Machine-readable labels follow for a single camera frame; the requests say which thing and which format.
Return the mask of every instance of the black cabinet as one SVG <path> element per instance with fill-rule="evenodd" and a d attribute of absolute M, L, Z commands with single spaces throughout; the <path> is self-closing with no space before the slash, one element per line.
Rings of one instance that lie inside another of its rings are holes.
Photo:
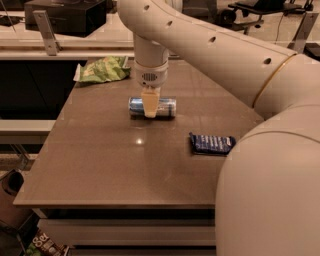
<path fill-rule="evenodd" d="M 85 61 L 0 61 L 0 117 L 56 119 Z"/>

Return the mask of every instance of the blue package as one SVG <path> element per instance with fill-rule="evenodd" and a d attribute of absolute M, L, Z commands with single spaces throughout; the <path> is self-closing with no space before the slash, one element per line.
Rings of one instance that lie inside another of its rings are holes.
<path fill-rule="evenodd" d="M 236 144 L 232 136 L 194 135 L 189 133 L 193 152 L 196 154 L 226 156 Z"/>

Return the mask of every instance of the soda can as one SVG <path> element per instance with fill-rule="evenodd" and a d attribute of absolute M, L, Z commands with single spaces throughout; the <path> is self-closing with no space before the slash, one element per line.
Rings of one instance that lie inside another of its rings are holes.
<path fill-rule="evenodd" d="M 129 98 L 129 113 L 131 116 L 144 116 L 142 98 Z M 175 97 L 161 97 L 159 99 L 156 116 L 175 117 L 177 101 Z"/>

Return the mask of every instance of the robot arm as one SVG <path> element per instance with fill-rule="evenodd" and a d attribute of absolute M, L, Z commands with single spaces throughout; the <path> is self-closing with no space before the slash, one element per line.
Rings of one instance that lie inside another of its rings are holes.
<path fill-rule="evenodd" d="M 184 16 L 164 1 L 118 4 L 136 35 L 172 50 L 271 117 L 237 143 L 220 171 L 217 255 L 319 255 L 319 62 Z"/>
<path fill-rule="evenodd" d="M 156 116 L 160 87 L 167 79 L 168 50 L 162 45 L 134 35 L 135 70 L 138 83 L 143 87 L 141 98 L 146 117 Z"/>
<path fill-rule="evenodd" d="M 122 22 L 135 35 L 172 50 L 265 118 L 319 85 L 319 63 L 292 50 L 185 16 L 165 1 L 121 0 L 118 5 Z M 138 46 L 136 57 L 148 67 L 139 56 L 154 52 Z M 156 66 L 166 62 L 162 52 Z"/>

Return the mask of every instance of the tabletop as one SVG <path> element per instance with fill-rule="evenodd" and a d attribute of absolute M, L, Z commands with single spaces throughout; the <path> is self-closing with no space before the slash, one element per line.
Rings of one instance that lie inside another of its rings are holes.
<path fill-rule="evenodd" d="M 183 60 L 170 60 L 162 96 L 173 119 L 132 118 L 131 77 L 76 84 L 16 197 L 32 208 L 214 208 L 225 157 L 194 155 L 189 132 L 239 140 L 262 119 Z"/>

